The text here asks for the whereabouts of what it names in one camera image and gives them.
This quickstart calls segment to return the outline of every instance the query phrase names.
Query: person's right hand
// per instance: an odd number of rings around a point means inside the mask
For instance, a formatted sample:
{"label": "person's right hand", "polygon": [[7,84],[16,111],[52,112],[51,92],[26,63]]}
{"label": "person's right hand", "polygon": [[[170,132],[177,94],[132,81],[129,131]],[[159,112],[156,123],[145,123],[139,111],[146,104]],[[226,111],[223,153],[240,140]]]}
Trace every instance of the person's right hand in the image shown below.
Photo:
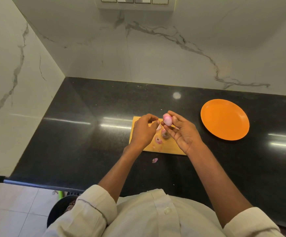
{"label": "person's right hand", "polygon": [[179,130],[172,126],[166,126],[163,121],[161,125],[174,138],[179,148],[186,155],[191,154],[192,151],[196,151],[196,148],[203,144],[196,126],[173,111],[168,111],[168,114],[172,116],[173,124]]}

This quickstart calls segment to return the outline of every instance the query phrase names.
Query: shirt button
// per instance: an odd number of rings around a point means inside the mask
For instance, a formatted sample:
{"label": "shirt button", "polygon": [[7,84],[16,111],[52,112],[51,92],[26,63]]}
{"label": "shirt button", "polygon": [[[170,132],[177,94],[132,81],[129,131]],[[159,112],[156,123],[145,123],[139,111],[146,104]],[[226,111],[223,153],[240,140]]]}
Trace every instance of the shirt button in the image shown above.
{"label": "shirt button", "polygon": [[164,213],[165,215],[168,215],[171,212],[171,208],[167,207],[166,209],[164,209]]}

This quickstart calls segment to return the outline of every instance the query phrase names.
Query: wall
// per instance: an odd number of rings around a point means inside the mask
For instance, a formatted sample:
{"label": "wall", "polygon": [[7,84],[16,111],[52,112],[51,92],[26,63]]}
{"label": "wall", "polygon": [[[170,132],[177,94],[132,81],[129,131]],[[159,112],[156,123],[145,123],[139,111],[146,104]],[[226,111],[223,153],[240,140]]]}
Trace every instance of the wall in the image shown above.
{"label": "wall", "polygon": [[63,79],[12,0],[0,0],[0,175],[13,171]]}
{"label": "wall", "polygon": [[177,0],[173,13],[13,1],[66,76],[286,95],[286,0]]}

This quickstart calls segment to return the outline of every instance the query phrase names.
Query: kitchen counter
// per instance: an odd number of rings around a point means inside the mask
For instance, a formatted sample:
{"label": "kitchen counter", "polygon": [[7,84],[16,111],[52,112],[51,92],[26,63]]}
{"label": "kitchen counter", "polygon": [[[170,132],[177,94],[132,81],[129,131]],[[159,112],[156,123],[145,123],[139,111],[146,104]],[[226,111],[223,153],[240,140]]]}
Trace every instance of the kitchen counter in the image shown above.
{"label": "kitchen counter", "polygon": [[[175,92],[180,99],[173,98]],[[232,101],[246,112],[250,130],[243,139],[225,141],[207,131],[200,110],[211,99]],[[162,117],[168,110],[196,125],[253,205],[286,221],[286,96],[279,95],[68,77],[5,182],[82,192],[120,158],[133,116]],[[121,196],[155,188],[211,207],[187,156],[143,151]]]}

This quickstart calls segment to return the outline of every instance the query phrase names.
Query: person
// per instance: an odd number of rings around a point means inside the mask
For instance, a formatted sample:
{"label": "person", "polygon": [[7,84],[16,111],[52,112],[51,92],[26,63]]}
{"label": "person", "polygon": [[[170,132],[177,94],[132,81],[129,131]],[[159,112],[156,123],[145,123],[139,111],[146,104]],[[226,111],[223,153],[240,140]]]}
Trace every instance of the person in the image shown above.
{"label": "person", "polygon": [[98,185],[80,195],[44,237],[283,236],[279,227],[236,188],[196,126],[181,115],[168,113],[176,128],[161,124],[189,157],[215,212],[196,201],[166,195],[162,189],[119,197],[134,161],[151,143],[160,124],[158,117],[147,114],[135,122],[131,143],[112,169]]}

